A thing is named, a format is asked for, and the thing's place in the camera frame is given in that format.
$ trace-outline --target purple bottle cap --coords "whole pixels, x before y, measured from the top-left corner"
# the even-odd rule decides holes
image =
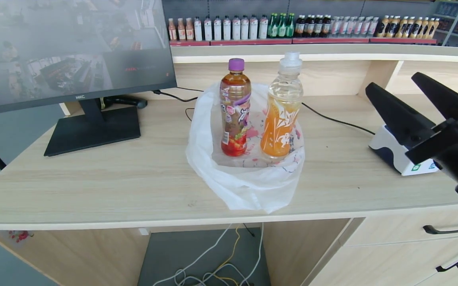
[[[231,58],[229,60],[230,71],[242,71],[245,69],[245,60],[243,58]]]

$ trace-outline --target monitor base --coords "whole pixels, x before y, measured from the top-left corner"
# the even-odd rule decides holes
[[[58,120],[44,156],[56,156],[140,137],[136,107],[125,107],[104,112],[98,110],[103,121],[93,121],[91,117],[96,111],[91,109],[92,113],[90,114],[89,109],[85,108],[85,104],[83,104],[90,100],[83,101],[81,102],[82,109],[86,114]]]

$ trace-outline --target monitor screen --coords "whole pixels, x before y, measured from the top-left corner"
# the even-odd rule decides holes
[[[0,0],[0,112],[175,86],[161,0]]]

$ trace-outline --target computer monitor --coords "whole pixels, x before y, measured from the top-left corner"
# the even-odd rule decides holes
[[[0,0],[0,112],[79,101],[46,156],[140,136],[100,98],[176,87],[161,0]]]

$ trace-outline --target white plastic bag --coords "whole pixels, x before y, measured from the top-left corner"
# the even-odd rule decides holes
[[[266,118],[266,85],[252,84],[247,152],[226,156],[220,147],[222,116],[220,83],[199,96],[192,118],[186,155],[189,164],[231,210],[265,210],[271,213],[293,198],[305,160],[300,125],[291,133],[291,152],[277,164],[260,159],[260,139]]]

